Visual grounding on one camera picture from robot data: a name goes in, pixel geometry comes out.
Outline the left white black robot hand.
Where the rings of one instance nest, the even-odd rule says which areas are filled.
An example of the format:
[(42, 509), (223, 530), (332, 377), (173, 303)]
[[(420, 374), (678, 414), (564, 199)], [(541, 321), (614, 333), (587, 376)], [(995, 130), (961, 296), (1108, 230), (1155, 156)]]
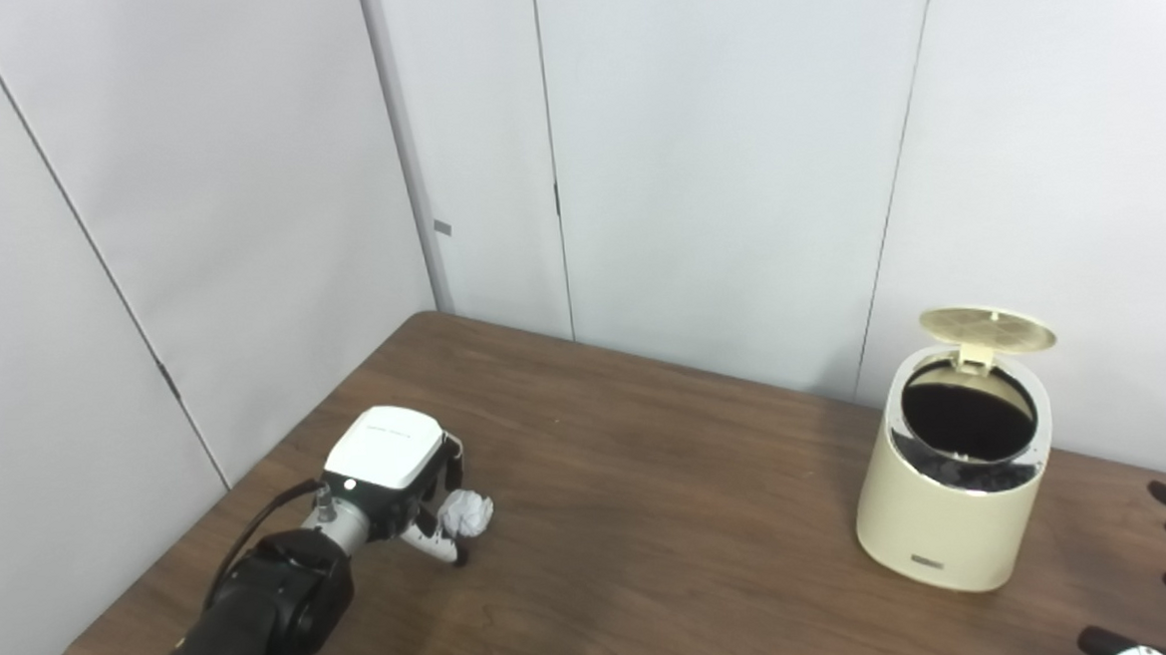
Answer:
[(389, 538), (434, 559), (463, 566), (470, 552), (429, 509), (433, 496), (462, 488), (464, 445), (436, 418), (399, 406), (375, 406), (354, 420), (328, 455), (305, 527), (324, 533), (347, 556)]

